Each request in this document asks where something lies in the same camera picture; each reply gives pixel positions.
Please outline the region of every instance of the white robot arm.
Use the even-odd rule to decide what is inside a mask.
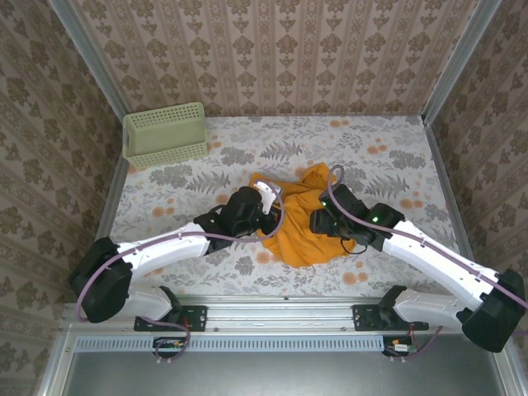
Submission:
[[[242,187],[219,213],[203,214],[170,233],[117,245],[109,238],[96,241],[70,276],[70,285],[77,296],[88,288],[82,299],[82,308],[88,320],[99,323],[115,316],[145,316],[163,321],[174,308],[174,295],[167,288],[139,286],[135,281],[179,260],[214,254],[228,247],[235,238],[249,235],[257,229],[265,234],[275,231],[280,220],[280,212],[272,206],[276,197],[264,184],[255,187]],[[503,348],[525,310],[498,293],[492,285],[481,281],[480,276],[497,280],[524,300],[524,284],[518,274],[514,271],[498,274],[463,258],[426,236],[397,210],[384,204],[366,208],[344,185],[334,188],[333,194],[348,212],[365,219],[368,224],[383,225],[394,232],[382,233],[344,218],[325,194],[320,197],[324,209],[312,213],[312,232],[355,239],[359,244],[397,257],[427,274],[451,293],[432,295],[395,286],[379,305],[379,311],[385,318],[396,315],[399,320],[408,323],[425,322],[462,329],[466,336],[486,350],[500,351]],[[421,242],[406,238],[398,231],[410,233]],[[215,238],[215,235],[231,240]],[[462,261],[479,275],[468,273],[446,255],[427,248],[426,244],[432,244],[448,253],[447,256]],[[120,256],[125,253],[126,260],[123,260]],[[112,256],[119,259],[101,273],[104,276],[90,283],[95,270]],[[366,318],[363,322],[373,323],[371,319]],[[375,329],[380,329],[379,325],[379,321],[376,322],[378,327]]]

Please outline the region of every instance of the floral tablecloth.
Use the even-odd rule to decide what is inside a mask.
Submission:
[[[368,206],[390,204],[457,250],[418,116],[210,118],[206,124],[207,158],[130,167],[111,232],[115,242],[181,227],[225,203],[253,172],[296,181],[314,163],[340,163],[345,183]],[[407,263],[372,248],[360,256],[295,269],[260,243],[235,243],[207,257],[175,262],[141,281],[194,295],[381,296],[394,284],[441,290]]]

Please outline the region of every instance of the orange cloth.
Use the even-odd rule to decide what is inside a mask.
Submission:
[[[327,188],[329,173],[328,167],[319,163],[307,169],[298,183],[272,180],[259,173],[252,175],[250,186],[256,179],[264,179],[283,189],[282,199],[286,212],[284,223],[276,236],[263,241],[262,244],[289,266],[312,266],[326,263],[334,257],[348,255],[344,252],[339,238],[314,234],[309,227],[310,214],[323,208],[318,198]],[[344,245],[351,252],[356,246],[356,241],[344,241]]]

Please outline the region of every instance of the green basket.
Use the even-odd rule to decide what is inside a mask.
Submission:
[[[123,119],[123,157],[135,167],[207,154],[204,106],[199,102],[128,114]]]

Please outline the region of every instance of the gray floor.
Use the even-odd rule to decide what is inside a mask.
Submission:
[[[74,358],[71,396],[504,395],[491,354],[443,336],[423,356],[389,362],[379,353],[188,353],[170,365],[146,353]]]

